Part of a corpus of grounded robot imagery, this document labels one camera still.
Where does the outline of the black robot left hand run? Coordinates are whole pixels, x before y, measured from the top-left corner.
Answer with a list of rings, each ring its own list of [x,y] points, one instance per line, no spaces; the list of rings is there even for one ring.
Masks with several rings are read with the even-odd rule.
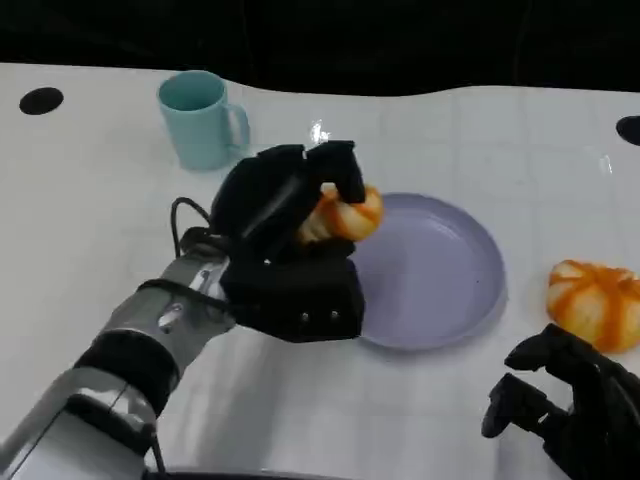
[[[303,243],[298,232],[331,183],[348,201],[365,198],[350,140],[314,148],[279,145],[241,160],[210,213],[229,245],[220,285],[235,321],[292,343],[357,338],[365,300],[350,240]]]

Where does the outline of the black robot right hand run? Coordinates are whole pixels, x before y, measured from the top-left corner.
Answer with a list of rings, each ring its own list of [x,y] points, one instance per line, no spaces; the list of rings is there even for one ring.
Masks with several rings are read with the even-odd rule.
[[[588,342],[549,324],[520,342],[504,364],[544,369],[572,389],[563,410],[544,392],[507,373],[489,393],[481,434],[508,426],[537,435],[547,456],[571,479],[639,477],[639,378]]]

